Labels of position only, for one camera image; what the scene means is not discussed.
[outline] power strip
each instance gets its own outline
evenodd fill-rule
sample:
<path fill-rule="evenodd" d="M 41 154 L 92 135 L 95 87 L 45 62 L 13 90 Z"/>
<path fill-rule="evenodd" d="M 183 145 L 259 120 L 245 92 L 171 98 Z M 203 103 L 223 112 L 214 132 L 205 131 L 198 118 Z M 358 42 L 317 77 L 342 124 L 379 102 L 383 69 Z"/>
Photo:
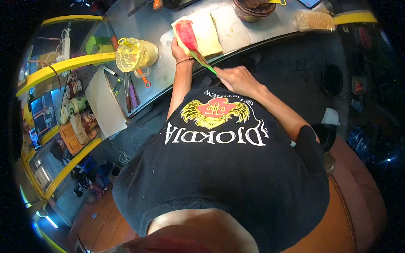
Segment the power strip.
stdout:
<path fill-rule="evenodd" d="M 56 58 L 56 62 L 62 62 L 70 59 L 70 37 L 65 37 L 63 40 L 62 55 Z M 62 76 L 67 77 L 69 71 L 64 71 Z"/>

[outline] wrist bracelet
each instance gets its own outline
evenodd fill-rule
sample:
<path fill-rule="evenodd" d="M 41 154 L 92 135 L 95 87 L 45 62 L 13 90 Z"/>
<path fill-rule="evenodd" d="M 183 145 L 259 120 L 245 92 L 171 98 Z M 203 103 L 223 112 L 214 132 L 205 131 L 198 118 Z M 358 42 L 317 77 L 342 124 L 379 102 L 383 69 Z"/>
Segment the wrist bracelet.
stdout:
<path fill-rule="evenodd" d="M 176 63 L 176 66 L 177 66 L 177 64 L 182 63 L 182 62 L 185 62 L 185 61 L 188 61 L 188 60 L 194 60 L 194 58 L 190 57 L 190 58 L 188 58 L 188 59 L 182 60 L 181 62 L 177 62 L 177 63 Z"/>

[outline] green spatula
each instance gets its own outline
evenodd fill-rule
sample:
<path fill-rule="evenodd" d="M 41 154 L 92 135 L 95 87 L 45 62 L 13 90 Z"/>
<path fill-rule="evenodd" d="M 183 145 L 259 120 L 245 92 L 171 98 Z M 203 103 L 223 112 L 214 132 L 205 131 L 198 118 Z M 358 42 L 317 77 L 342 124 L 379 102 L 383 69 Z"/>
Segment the green spatula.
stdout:
<path fill-rule="evenodd" d="M 217 74 L 217 72 L 207 63 L 205 60 L 204 56 L 200 54 L 198 51 L 193 51 L 190 50 L 190 54 L 204 67 L 207 69 L 211 70 L 214 74 Z"/>

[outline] smartphone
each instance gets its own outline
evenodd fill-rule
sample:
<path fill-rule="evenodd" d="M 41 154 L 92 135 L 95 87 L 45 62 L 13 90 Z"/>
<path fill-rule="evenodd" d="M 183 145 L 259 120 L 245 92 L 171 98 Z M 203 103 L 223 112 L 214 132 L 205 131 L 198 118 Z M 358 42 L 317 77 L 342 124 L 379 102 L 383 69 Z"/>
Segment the smartphone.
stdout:
<path fill-rule="evenodd" d="M 38 133 L 36 132 L 36 128 L 32 128 L 30 130 L 30 138 L 32 141 L 32 144 L 34 145 L 35 151 L 38 151 L 39 148 L 41 148 L 41 140 L 38 137 Z"/>
<path fill-rule="evenodd" d="M 321 0 L 298 0 L 301 3 L 305 4 L 306 7 L 312 8 L 317 5 Z"/>

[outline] plastic bag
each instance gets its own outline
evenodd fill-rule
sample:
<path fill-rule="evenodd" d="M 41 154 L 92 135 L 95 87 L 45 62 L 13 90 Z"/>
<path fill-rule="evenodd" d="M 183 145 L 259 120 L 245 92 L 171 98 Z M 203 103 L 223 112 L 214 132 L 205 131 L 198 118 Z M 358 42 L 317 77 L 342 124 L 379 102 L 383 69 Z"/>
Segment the plastic bag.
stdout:
<path fill-rule="evenodd" d="M 329 14 L 310 10 L 298 10 L 294 16 L 296 19 L 295 28 L 300 32 L 334 32 L 336 30 L 333 18 Z"/>

